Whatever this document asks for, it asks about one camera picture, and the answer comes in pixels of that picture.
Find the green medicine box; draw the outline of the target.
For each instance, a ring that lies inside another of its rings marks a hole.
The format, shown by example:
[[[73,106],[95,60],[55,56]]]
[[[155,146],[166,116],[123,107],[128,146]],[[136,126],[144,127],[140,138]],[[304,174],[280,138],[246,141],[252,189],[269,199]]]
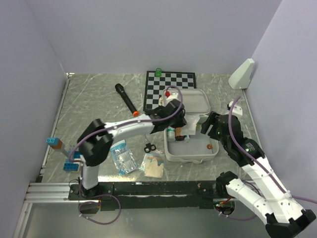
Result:
[[[202,125],[200,123],[198,123],[196,125],[196,131],[201,132],[201,129],[202,129]]]

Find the white gauze packet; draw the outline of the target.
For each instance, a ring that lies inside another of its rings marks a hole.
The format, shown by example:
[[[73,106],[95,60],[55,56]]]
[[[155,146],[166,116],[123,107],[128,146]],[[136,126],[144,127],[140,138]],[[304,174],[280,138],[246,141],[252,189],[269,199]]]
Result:
[[[186,125],[181,129],[181,135],[195,135],[196,125],[200,120],[199,115],[186,115],[185,116]]]

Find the white bottle green label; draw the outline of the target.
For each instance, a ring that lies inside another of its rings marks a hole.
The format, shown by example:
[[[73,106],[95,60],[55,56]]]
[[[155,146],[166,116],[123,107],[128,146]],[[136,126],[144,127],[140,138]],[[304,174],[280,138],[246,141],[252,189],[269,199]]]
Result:
[[[167,141],[174,142],[175,139],[175,129],[173,127],[168,127],[166,129]]]

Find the brown medicine bottle orange cap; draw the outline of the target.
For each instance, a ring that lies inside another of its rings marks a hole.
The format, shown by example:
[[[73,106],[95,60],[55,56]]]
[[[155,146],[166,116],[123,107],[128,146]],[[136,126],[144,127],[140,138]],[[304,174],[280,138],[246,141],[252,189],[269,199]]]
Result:
[[[175,140],[176,141],[183,141],[184,140],[184,136],[181,135],[181,128],[180,127],[177,127],[175,129]]]

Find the black handled scissors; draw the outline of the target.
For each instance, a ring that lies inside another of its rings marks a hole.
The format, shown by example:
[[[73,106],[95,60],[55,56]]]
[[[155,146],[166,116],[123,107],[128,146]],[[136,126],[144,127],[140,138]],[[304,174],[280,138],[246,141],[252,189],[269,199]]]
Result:
[[[144,147],[145,153],[150,153],[157,149],[156,146],[149,141],[146,135],[144,135],[144,141],[145,141],[145,147]]]

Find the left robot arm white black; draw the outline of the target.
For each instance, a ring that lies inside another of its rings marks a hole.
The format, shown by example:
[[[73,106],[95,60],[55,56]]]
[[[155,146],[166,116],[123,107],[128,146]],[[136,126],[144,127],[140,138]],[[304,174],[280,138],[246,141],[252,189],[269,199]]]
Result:
[[[139,135],[154,134],[168,127],[186,125],[184,105],[173,99],[166,106],[151,114],[113,123],[93,121],[77,141],[76,147],[83,162],[79,193],[86,199],[93,199],[98,193],[99,166],[103,163],[113,144]]]

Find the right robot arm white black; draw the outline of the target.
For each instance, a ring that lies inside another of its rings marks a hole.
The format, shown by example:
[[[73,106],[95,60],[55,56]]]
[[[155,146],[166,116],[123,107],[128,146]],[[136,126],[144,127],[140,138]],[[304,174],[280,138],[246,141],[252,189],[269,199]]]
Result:
[[[233,172],[225,172],[216,179],[217,194],[242,202],[262,220],[271,238],[294,238],[317,218],[286,190],[258,143],[244,137],[236,116],[211,112],[202,124],[201,133],[219,141],[261,192],[251,190]]]

